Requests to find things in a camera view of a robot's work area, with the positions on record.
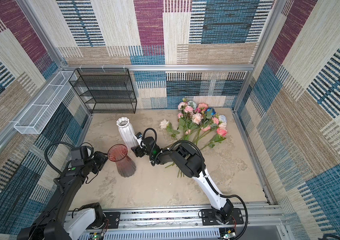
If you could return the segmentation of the pink ribbed glass vase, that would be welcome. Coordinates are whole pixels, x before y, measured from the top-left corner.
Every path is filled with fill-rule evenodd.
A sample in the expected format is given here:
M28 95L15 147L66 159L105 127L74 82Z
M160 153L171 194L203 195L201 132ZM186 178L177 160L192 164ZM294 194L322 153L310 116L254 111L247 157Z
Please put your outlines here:
M124 178L134 175L137 168L128 152L127 146L123 144L114 145L108 151L108 159L116 164L118 173Z

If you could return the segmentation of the cream white rose stem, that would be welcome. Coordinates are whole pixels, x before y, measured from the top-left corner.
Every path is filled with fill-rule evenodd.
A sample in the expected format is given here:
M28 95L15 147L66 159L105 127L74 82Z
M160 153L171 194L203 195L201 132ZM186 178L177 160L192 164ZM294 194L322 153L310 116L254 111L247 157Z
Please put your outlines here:
M171 122L164 119L160 122L160 129L165 131L172 140L183 140L184 135L181 129L174 127Z

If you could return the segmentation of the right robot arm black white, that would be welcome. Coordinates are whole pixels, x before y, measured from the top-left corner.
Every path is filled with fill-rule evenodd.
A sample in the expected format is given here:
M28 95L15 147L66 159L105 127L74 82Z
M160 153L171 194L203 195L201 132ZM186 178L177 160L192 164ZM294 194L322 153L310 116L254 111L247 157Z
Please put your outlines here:
M240 201L244 209L243 229L238 233L236 228L221 234L220 240L239 240L247 230L248 209L244 200L235 194L224 195L216 186L208 173L205 159L201 150L196 144L188 140L178 140L166 148L160 148L157 144L158 135L153 128L147 128L143 133L138 132L134 135L137 145L132 147L136 157L142 158L144 155L149 157L151 165L163 165L173 162L186 177L193 179L207 196L212 213L212 221L220 225L227 225L233 222L238 225L233 214L234 205L230 199L235 198Z

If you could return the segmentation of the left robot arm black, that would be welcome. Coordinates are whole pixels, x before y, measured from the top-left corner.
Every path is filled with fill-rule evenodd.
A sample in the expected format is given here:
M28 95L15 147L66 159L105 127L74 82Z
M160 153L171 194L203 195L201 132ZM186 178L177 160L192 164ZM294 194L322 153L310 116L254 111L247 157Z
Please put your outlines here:
M65 219L77 192L90 173L97 175L108 157L92 146L71 147L71 160L54 179L57 189L33 224L20 231L19 240L76 240L87 228L100 229L107 220L99 203L78 208L66 224Z

